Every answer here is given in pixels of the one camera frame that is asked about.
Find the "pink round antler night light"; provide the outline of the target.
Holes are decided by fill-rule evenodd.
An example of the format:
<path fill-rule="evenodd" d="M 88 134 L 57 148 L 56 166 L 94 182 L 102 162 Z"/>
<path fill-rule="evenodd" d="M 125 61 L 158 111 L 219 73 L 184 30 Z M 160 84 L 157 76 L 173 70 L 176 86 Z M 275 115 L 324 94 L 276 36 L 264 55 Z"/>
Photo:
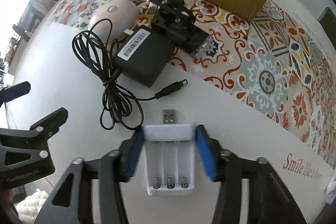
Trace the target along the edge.
<path fill-rule="evenodd" d="M 89 37 L 104 44 L 121 40 L 126 29 L 133 30 L 141 25 L 150 27 L 150 19 L 139 19 L 138 6 L 128 0 L 113 0 L 95 10 L 88 23 Z"/>

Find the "black power adapter with cable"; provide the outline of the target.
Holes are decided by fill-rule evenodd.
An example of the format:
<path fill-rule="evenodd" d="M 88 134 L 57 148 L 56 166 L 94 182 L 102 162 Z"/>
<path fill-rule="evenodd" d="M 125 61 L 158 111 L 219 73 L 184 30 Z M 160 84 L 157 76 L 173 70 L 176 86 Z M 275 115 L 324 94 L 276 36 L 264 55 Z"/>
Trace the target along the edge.
<path fill-rule="evenodd" d="M 99 121 L 105 130 L 112 130 L 116 124 L 128 130 L 135 126 L 127 125 L 124 118 L 138 107 L 140 117 L 144 117 L 141 102 L 167 97 L 184 86 L 187 80 L 176 81 L 162 88 L 149 98 L 139 98 L 118 83 L 120 75 L 151 87 L 174 53 L 175 45 L 167 38 L 146 26 L 136 28 L 121 41 L 108 44 L 93 28 L 78 33 L 72 39 L 72 51 L 77 59 L 97 76 L 103 87 L 102 113 Z"/>

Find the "patterned tile table mat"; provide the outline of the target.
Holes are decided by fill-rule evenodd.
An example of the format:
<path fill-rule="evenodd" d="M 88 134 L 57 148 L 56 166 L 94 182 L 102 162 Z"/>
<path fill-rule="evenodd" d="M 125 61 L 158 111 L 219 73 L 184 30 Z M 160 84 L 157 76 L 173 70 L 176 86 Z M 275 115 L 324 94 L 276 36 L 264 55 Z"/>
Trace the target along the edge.
<path fill-rule="evenodd" d="M 289 131 L 335 167 L 335 74 L 306 26 L 273 1 L 248 23 L 204 0 L 183 0 L 214 38 L 196 60 L 170 63 L 198 76 Z"/>

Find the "white battery charger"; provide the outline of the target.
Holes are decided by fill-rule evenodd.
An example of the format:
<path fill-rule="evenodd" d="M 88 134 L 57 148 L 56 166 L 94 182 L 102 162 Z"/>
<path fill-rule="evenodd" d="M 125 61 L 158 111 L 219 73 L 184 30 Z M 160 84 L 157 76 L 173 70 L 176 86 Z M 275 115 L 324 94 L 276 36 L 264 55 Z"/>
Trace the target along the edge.
<path fill-rule="evenodd" d="M 195 188 L 195 126 L 177 122 L 175 110 L 163 110 L 163 124 L 146 125 L 147 193 L 187 196 Z"/>

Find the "dark dining chair right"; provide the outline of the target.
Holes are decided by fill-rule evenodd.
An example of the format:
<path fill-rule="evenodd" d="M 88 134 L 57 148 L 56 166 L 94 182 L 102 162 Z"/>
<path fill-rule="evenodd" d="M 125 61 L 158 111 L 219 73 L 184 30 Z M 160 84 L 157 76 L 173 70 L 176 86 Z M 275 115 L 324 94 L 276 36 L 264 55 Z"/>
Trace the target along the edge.
<path fill-rule="evenodd" d="M 326 7 L 318 18 L 319 24 L 327 34 L 332 44 L 336 41 L 336 17 L 329 7 Z"/>

